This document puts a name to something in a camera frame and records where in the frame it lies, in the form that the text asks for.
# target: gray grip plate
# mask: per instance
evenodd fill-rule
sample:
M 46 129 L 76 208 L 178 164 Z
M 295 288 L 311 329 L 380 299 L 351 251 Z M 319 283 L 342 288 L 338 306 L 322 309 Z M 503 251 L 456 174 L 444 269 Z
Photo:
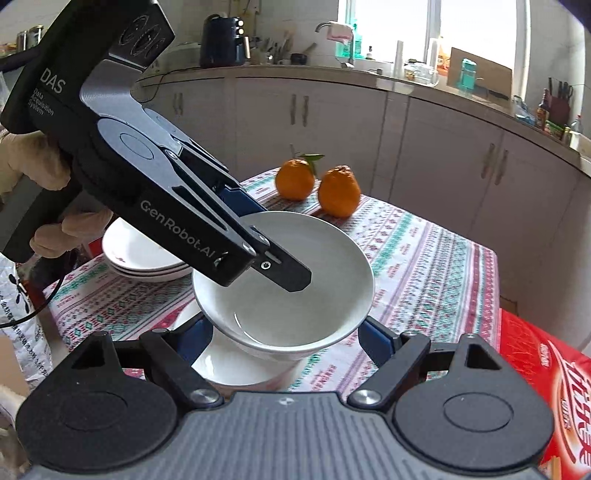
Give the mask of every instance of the gray grip plate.
M 25 480 L 73 480 L 34 466 Z M 215 411 L 188 414 L 158 452 L 92 480 L 466 479 L 411 456 L 375 413 L 350 410 L 336 393 L 236 393 Z M 500 477 L 544 479 L 536 469 Z

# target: plastic bag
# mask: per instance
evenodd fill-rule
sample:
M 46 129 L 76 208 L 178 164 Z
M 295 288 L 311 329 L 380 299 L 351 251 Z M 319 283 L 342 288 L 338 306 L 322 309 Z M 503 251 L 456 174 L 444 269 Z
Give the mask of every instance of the plastic bag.
M 504 310 L 500 353 L 554 414 L 540 471 L 551 480 L 583 478 L 591 472 L 591 359 Z
M 0 323 L 23 318 L 32 310 L 14 262 L 0 254 Z M 52 368 L 51 350 L 39 320 L 33 317 L 20 325 L 0 329 L 0 335 L 10 338 L 25 380 L 35 388 Z

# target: sauce bottle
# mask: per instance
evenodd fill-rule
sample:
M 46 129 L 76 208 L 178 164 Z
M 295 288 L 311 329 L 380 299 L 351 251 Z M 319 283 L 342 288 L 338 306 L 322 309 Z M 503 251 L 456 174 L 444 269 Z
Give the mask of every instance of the sauce bottle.
M 546 120 L 550 114 L 550 92 L 548 89 L 544 89 L 544 96 L 542 97 L 542 103 L 538 105 L 538 109 L 535 112 L 535 126 L 540 130 L 544 131 Z

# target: screw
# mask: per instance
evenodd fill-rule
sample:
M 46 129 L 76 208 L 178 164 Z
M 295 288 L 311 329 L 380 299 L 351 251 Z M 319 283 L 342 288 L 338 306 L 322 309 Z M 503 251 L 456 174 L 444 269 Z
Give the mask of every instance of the screw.
M 356 390 L 351 394 L 354 402 L 359 405 L 375 405 L 382 399 L 382 395 L 374 390 Z
M 213 390 L 208 390 L 207 388 L 194 390 L 189 397 L 198 405 L 212 405 L 220 400 L 219 393 Z
M 170 150 L 164 150 L 164 153 L 166 153 L 168 158 L 172 158 L 173 160 L 178 160 L 178 155 L 175 152 L 172 152 Z
M 242 242 L 242 248 L 246 250 L 251 255 L 256 255 L 255 249 L 248 245 L 246 242 Z
M 290 405 L 292 405 L 292 403 L 295 403 L 296 401 L 291 397 L 283 397 L 283 398 L 280 398 L 278 400 L 278 402 L 279 402 L 279 405 L 283 405 L 284 407 L 289 407 Z

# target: white bowl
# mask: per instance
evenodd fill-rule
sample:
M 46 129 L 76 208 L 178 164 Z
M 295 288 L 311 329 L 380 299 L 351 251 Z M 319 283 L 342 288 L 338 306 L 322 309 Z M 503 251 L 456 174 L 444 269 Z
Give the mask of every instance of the white bowl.
M 200 311 L 193 300 L 179 314 L 171 330 L 188 322 Z M 285 390 L 306 366 L 299 362 L 275 362 L 248 355 L 217 329 L 212 341 L 193 364 L 193 368 L 210 382 L 222 395 L 228 397 L 236 390 Z
M 229 287 L 197 271 L 197 302 L 213 325 L 259 358 L 303 359 L 349 336 L 374 299 L 374 275 L 353 240 L 337 227 L 294 212 L 241 219 L 268 235 L 312 272 L 304 290 L 287 292 L 250 268 Z

